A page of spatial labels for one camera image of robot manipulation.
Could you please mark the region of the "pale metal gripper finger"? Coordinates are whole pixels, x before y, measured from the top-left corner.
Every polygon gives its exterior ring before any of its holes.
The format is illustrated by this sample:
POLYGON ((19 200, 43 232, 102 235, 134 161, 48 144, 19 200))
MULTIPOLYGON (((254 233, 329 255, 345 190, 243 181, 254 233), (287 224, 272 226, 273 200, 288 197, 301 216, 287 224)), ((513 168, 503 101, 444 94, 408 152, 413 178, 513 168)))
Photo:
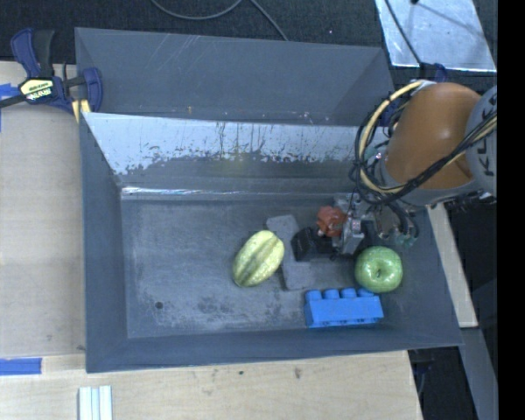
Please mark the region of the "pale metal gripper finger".
POLYGON ((338 245, 339 253, 343 256, 352 255, 364 239, 362 220, 349 217, 342 226, 338 245))

